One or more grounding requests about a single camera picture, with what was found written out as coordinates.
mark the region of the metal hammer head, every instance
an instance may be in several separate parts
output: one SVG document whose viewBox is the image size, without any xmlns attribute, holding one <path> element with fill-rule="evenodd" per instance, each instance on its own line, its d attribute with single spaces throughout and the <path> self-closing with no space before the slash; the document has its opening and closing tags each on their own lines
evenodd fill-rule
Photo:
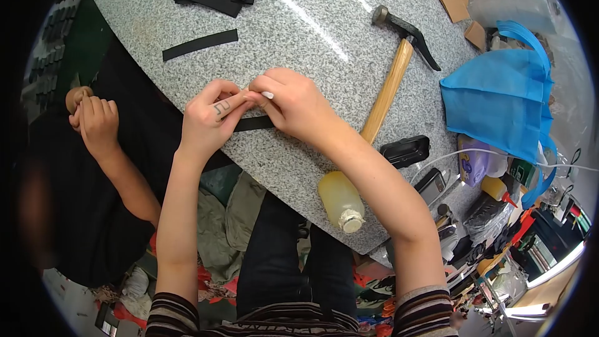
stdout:
<svg viewBox="0 0 599 337">
<path fill-rule="evenodd" d="M 374 9 L 373 24 L 380 26 L 383 23 L 392 26 L 395 30 L 398 31 L 400 37 L 402 38 L 412 36 L 412 40 L 410 41 L 410 43 L 414 48 L 420 50 L 420 53 L 422 54 L 428 65 L 430 65 L 431 68 L 433 68 L 435 71 L 441 70 L 439 65 L 435 62 L 435 59 L 432 58 L 431 53 L 426 45 L 426 42 L 424 41 L 424 36 L 420 32 L 420 30 L 418 30 L 414 25 L 410 24 L 409 22 L 406 22 L 396 16 L 393 16 L 391 13 L 389 13 L 389 9 L 387 7 L 385 7 L 384 5 L 380 5 Z"/>
</svg>

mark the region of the blue non-woven bag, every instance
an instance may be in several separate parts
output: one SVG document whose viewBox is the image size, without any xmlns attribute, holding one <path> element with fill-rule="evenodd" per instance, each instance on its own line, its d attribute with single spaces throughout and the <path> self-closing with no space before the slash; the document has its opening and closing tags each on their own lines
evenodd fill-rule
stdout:
<svg viewBox="0 0 599 337">
<path fill-rule="evenodd" d="M 530 163 L 537 162 L 537 144 L 556 153 L 549 137 L 551 63 L 538 39 L 515 21 L 497 21 L 499 34 L 530 49 L 485 52 L 440 81 L 447 130 L 502 149 Z M 522 197 L 530 208 L 550 186 L 556 168 Z"/>
</svg>

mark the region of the granite table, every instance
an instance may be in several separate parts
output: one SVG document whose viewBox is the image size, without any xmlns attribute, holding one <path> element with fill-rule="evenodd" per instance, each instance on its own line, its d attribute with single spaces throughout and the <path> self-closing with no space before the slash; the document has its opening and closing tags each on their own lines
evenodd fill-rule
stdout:
<svg viewBox="0 0 599 337">
<path fill-rule="evenodd" d="M 256 0 L 237 18 L 173 0 L 94 1 L 133 59 L 181 110 L 214 78 L 232 80 L 243 88 L 271 67 L 288 67 L 313 79 L 338 115 L 358 131 L 399 44 L 392 29 L 371 25 L 372 9 L 384 4 L 421 30 L 442 71 L 433 71 L 414 53 L 373 146 L 424 134 L 431 140 L 431 160 L 456 149 L 456 136 L 445 129 L 439 80 L 477 51 L 464 39 L 467 24 L 452 24 L 439 0 Z M 164 49 L 233 28 L 238 30 L 238 42 L 162 61 Z M 352 235 L 328 222 L 317 184 L 335 167 L 298 140 L 275 129 L 245 131 L 233 134 L 222 151 L 355 251 L 368 253 L 388 238 L 369 208 L 366 223 Z M 457 157 L 436 166 L 455 174 Z M 410 179 L 419 167 L 415 164 L 401 173 Z M 459 193 L 455 198 L 461 199 Z"/>
</svg>

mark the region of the hammer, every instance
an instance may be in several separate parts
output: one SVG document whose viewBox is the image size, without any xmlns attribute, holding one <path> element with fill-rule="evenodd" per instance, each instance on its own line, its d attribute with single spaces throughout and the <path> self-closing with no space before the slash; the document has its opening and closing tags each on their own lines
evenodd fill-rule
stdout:
<svg viewBox="0 0 599 337">
<path fill-rule="evenodd" d="M 373 13 L 372 22 L 374 25 L 380 26 L 383 23 L 392 26 L 399 34 L 401 38 L 400 46 L 397 48 L 395 58 L 391 64 L 391 69 L 387 74 L 387 79 L 383 85 L 383 88 L 378 93 L 378 97 L 374 102 L 374 106 L 370 111 L 370 115 L 364 124 L 361 136 L 371 145 L 374 142 L 374 138 L 378 134 L 383 120 L 387 115 L 391 102 L 397 89 L 400 87 L 401 79 L 406 72 L 408 63 L 412 58 L 414 48 L 420 50 L 420 53 L 428 64 L 435 71 L 440 71 L 439 65 L 432 58 L 424 37 L 420 30 L 414 25 L 396 17 L 389 13 L 389 9 L 385 6 L 378 6 Z"/>
</svg>

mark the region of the striped shirt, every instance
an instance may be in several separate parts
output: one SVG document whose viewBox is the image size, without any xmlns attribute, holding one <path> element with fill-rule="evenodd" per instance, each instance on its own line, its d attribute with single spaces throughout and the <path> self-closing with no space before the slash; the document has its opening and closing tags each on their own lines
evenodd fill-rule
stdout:
<svg viewBox="0 0 599 337">
<path fill-rule="evenodd" d="M 397 302 L 393 337 L 446 337 L 458 333 L 449 327 L 453 309 L 447 288 L 428 286 L 402 296 Z M 337 311 L 323 312 L 310 302 L 276 303 L 259 308 L 233 324 L 199 330 L 198 310 L 171 293 L 154 296 L 146 337 L 180 336 L 360 336 L 358 322 Z"/>
</svg>

